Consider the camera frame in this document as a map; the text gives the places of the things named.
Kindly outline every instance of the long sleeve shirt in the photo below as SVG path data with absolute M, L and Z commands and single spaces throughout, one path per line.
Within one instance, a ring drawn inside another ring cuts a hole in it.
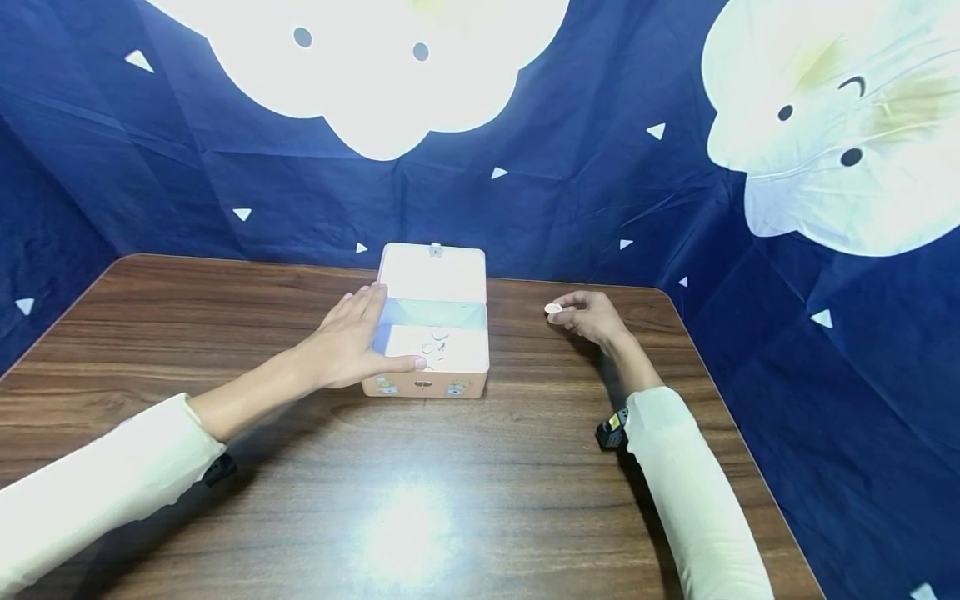
M 171 397 L 92 444 L 0 490 L 0 598 L 199 481 L 225 447 Z M 681 398 L 631 395 L 628 450 L 643 468 L 687 600 L 770 600 L 743 512 Z

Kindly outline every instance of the open box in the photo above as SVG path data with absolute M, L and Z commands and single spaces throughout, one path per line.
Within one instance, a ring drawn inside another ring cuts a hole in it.
M 364 393 L 480 397 L 490 370 L 484 252 L 387 244 L 377 279 L 387 285 L 388 295 L 373 349 L 386 356 L 422 356 L 427 368 L 365 379 Z

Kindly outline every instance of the white cloud print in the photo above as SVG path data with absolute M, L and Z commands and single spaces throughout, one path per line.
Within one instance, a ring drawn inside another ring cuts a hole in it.
M 148 0 L 206 36 L 264 108 L 326 119 L 390 160 L 428 132 L 465 132 L 507 105 L 568 0 Z
M 702 68 L 754 235 L 888 256 L 960 225 L 960 3 L 731 0 Z

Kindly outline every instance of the wooden table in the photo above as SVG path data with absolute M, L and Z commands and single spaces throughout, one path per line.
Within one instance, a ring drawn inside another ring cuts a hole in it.
M 121 260 L 0 382 L 0 486 L 256 366 L 371 278 Z M 543 318 L 572 287 L 490 280 L 484 398 L 310 397 L 231 444 L 236 475 L 108 534 L 22 598 L 680 599 L 642 474 L 593 439 L 623 394 L 596 348 Z M 700 422 L 777 597 L 822 598 L 670 300 L 604 291 Z

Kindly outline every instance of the finger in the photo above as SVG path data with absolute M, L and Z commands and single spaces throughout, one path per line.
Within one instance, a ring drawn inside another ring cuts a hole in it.
M 564 294 L 553 301 L 560 306 L 583 306 L 587 304 L 589 294 L 590 292 L 587 290 L 577 290 L 569 294 Z
M 565 310 L 563 312 L 549 315 L 546 320 L 554 325 L 568 325 L 568 328 L 570 328 L 575 326 L 580 321 L 580 311 Z
M 373 290 L 369 285 L 360 288 L 360 291 L 350 299 L 349 306 L 345 307 L 345 317 L 354 321 L 359 321 L 363 317 L 363 311 L 367 310 L 367 304 L 370 304 L 370 298 Z
M 344 296 L 340 298 L 340 301 L 330 309 L 330 312 L 326 313 L 326 317 L 324 317 L 324 321 L 320 324 L 320 326 L 323 327 L 334 319 L 339 319 L 340 315 L 344 311 L 344 306 L 347 305 L 348 300 L 351 298 L 353 298 L 353 294 L 351 292 L 345 293 Z
M 384 356 L 376 354 L 376 372 L 412 372 L 426 369 L 426 359 L 422 356 Z
M 373 295 L 366 310 L 363 311 L 363 320 L 368 323 L 379 323 L 380 314 L 383 313 L 383 305 L 387 303 L 387 286 L 374 284 Z

